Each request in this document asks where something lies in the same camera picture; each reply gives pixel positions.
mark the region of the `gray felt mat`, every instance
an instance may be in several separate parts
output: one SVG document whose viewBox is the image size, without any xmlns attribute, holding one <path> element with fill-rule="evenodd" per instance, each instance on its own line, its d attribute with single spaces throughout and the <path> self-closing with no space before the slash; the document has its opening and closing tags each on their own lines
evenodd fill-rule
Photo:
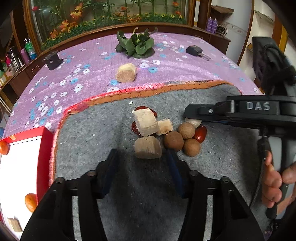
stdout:
<svg viewBox="0 0 296 241">
<path fill-rule="evenodd" d="M 133 144 L 138 138 L 131 130 L 134 106 L 148 106 L 158 114 L 157 120 L 170 118 L 174 129 L 183 122 L 188 104 L 214 104 L 229 95 L 239 95 L 230 85 L 205 90 L 170 91 L 152 97 L 125 99 L 98 104 L 70 116 L 60 131 L 56 158 L 56 175 L 66 180 L 78 178 L 107 158 L 111 148 L 120 152 L 120 167 L 110 193 L 98 200 L 104 229 L 109 241 L 177 240 L 184 220 L 187 200 L 175 189 L 164 158 L 137 159 Z M 186 161 L 206 177 L 228 176 L 247 203 L 256 188 L 260 162 L 257 156 L 258 132 L 222 124 L 205 124 L 207 137 L 196 157 Z M 204 240 L 210 238 L 212 210 L 208 199 Z M 268 223 L 265 208 L 258 201 L 253 208 L 262 229 Z M 77 199 L 73 202 L 75 238 L 81 240 Z"/>
</svg>

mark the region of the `bolt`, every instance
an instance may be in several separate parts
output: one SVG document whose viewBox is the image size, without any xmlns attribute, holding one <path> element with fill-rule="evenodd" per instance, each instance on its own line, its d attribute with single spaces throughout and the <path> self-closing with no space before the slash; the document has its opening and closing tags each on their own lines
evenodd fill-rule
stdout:
<svg viewBox="0 0 296 241">
<path fill-rule="evenodd" d="M 197 170 L 190 170 L 189 174 L 190 176 L 196 177 L 199 174 L 199 172 Z"/>
<path fill-rule="evenodd" d="M 62 183 L 63 181 L 65 181 L 65 179 L 63 177 L 58 177 L 56 179 L 56 183 Z"/>
<path fill-rule="evenodd" d="M 96 171 L 95 170 L 90 170 L 90 171 L 87 172 L 87 175 L 92 177 L 92 176 L 96 175 Z"/>
<path fill-rule="evenodd" d="M 221 177 L 221 180 L 225 183 L 229 183 L 230 182 L 230 179 L 228 177 Z"/>
</svg>

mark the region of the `aquarium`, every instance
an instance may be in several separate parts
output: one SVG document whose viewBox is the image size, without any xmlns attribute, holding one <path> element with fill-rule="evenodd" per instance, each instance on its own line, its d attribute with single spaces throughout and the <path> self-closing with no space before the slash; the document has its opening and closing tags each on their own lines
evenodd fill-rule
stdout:
<svg viewBox="0 0 296 241">
<path fill-rule="evenodd" d="M 28 1 L 42 50 L 105 26 L 135 22 L 186 23 L 186 0 Z"/>
</svg>

